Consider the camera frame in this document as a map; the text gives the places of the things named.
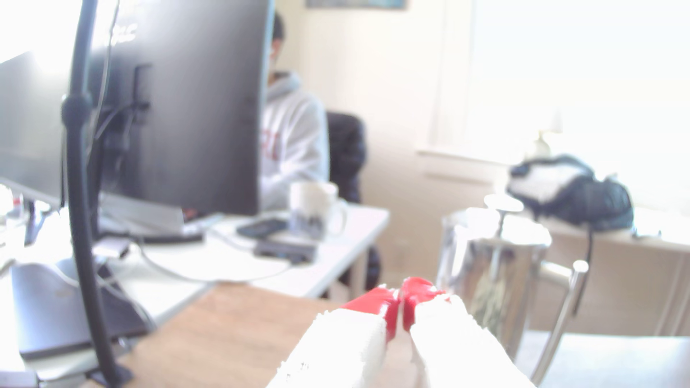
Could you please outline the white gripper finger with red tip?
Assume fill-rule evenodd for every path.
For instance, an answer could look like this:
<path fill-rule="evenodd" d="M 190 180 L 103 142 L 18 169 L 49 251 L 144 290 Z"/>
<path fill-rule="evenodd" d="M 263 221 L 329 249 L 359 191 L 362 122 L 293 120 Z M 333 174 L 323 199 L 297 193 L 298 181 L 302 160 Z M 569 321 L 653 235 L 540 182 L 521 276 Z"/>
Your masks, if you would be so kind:
<path fill-rule="evenodd" d="M 535 387 L 460 296 L 409 277 L 401 286 L 401 304 L 418 387 Z"/>
<path fill-rule="evenodd" d="M 369 387 L 395 337 L 400 296 L 375 287 L 317 315 L 267 387 Z"/>

